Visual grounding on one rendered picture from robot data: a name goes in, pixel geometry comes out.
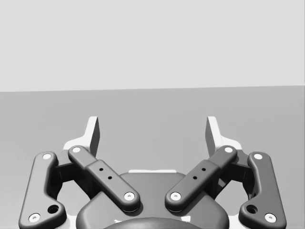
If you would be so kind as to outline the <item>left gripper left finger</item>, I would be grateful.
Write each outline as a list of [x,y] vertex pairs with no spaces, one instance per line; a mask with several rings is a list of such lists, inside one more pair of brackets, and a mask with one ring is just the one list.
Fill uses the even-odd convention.
[[35,156],[19,217],[20,228],[58,228],[65,224],[66,209],[57,198],[63,183],[72,180],[91,198],[101,191],[123,212],[140,207],[140,194],[96,158],[99,140],[99,120],[91,116],[83,136],[66,142],[59,155],[49,151]]

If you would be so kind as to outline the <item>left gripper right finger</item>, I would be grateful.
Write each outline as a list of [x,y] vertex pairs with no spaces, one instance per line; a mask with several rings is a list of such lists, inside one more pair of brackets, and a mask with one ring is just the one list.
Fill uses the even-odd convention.
[[238,141],[222,136],[217,119],[207,117],[205,140],[209,158],[196,165],[165,195],[171,212],[185,210],[205,192],[215,199],[231,182],[242,183],[248,200],[240,206],[238,221],[249,229],[284,229],[287,226],[271,157],[246,154]]

